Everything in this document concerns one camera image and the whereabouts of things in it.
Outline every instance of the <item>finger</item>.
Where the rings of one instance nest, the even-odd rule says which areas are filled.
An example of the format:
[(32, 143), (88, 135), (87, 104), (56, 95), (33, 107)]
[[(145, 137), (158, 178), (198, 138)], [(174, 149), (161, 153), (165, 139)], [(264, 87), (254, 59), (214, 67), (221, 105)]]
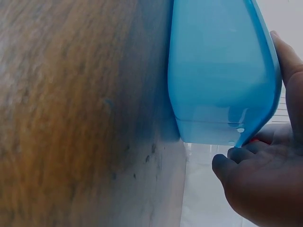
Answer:
[(222, 184), (225, 183), (225, 181), (228, 178), (228, 175), (237, 166), (238, 166), (237, 163), (228, 159), (224, 155), (216, 155), (213, 158), (213, 162), (212, 162), (213, 172), (214, 174), (216, 174), (216, 176), (219, 178)]
[(270, 34), (278, 55), (282, 78), (285, 86), (287, 86), (292, 76), (303, 71), (303, 62), (293, 48), (279, 37), (276, 31), (272, 31)]
[(292, 127), (289, 123), (267, 124), (254, 137), (266, 144), (289, 143)]
[(253, 154), (257, 154), (261, 150), (265, 150), (269, 145), (262, 141), (254, 141), (243, 146), (244, 149), (249, 150)]
[(227, 157), (239, 164), (241, 161), (251, 159), (255, 155), (245, 148), (231, 148), (227, 152)]
[(280, 127), (281, 124), (267, 124), (254, 136), (254, 139), (271, 144), (274, 139), (275, 131)]

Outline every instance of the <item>dark stain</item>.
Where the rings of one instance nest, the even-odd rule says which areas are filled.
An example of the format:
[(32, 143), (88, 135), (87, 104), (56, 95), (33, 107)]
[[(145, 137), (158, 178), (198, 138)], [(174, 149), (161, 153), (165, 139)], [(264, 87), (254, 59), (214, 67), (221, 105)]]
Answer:
[(156, 144), (153, 143), (152, 146), (151, 146), (151, 153), (152, 153), (152, 154), (156, 153), (156, 148), (157, 148), (157, 147), (156, 147)]
[(72, 183), (70, 185), (70, 187), (71, 187), (71, 197), (70, 197), (70, 200), (73, 201), (73, 199), (75, 198), (77, 186), (76, 186), (75, 183)]
[(107, 104), (110, 107), (110, 109), (112, 109), (114, 107), (114, 103), (109, 98), (105, 98), (103, 100), (103, 103)]
[(148, 155), (145, 159), (145, 163), (148, 163), (150, 161), (150, 156)]
[(85, 61), (82, 61), (79, 65), (79, 73), (83, 74), (85, 72), (86, 63)]
[(23, 206), (22, 206), (21, 200), (18, 200), (18, 202), (17, 202), (17, 211), (18, 211), (18, 215), (21, 218), (25, 218), (25, 212), (23, 210)]
[(112, 179), (113, 180), (117, 179), (117, 174), (116, 173), (112, 173)]
[(128, 153), (128, 151), (129, 151), (130, 148), (131, 148), (131, 146), (128, 144), (128, 145), (126, 146), (126, 148), (124, 149), (124, 154), (125, 154), (125, 155), (127, 155), (127, 153)]
[(67, 57), (67, 54), (68, 54), (69, 49), (70, 49), (70, 46), (71, 46), (71, 44), (70, 44), (70, 43), (67, 43), (67, 44), (65, 44), (65, 45), (62, 47), (62, 50), (61, 50), (62, 57), (64, 57), (64, 58)]

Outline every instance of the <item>fingernail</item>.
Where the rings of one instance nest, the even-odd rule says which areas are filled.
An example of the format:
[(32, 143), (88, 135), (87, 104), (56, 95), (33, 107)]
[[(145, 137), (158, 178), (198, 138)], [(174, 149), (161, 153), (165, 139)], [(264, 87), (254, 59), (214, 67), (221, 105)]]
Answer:
[(271, 31), (270, 34), (280, 38), (278, 32), (276, 31)]

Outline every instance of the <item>hand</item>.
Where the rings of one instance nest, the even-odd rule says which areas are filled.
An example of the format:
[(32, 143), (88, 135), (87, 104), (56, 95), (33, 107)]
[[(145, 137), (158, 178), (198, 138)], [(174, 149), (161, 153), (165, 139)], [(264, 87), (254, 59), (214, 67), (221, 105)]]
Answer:
[(259, 141), (216, 155), (213, 171), (231, 207), (261, 227), (303, 226), (303, 62), (271, 32), (291, 124), (266, 125)]

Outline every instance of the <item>blue plastic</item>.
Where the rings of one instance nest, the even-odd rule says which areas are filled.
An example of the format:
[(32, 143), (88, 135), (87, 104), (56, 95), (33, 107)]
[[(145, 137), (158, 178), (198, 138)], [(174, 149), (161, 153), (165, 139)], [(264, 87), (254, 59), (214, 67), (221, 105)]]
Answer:
[(282, 80), (255, 0), (175, 0), (168, 84), (184, 142), (240, 147), (258, 132)]

